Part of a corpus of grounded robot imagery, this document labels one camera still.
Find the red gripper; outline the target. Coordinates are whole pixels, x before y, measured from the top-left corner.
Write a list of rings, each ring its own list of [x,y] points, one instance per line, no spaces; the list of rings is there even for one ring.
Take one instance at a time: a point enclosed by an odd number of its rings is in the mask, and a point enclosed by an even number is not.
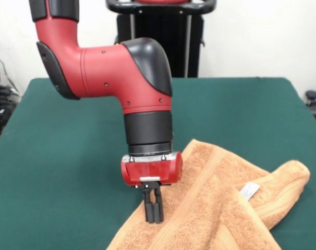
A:
[[[173,184],[181,179],[183,158],[181,152],[153,156],[125,155],[121,160],[121,175],[127,185],[136,186],[145,182]],[[148,223],[164,220],[161,190],[154,189],[155,203],[151,202],[150,189],[143,189],[145,219]]]

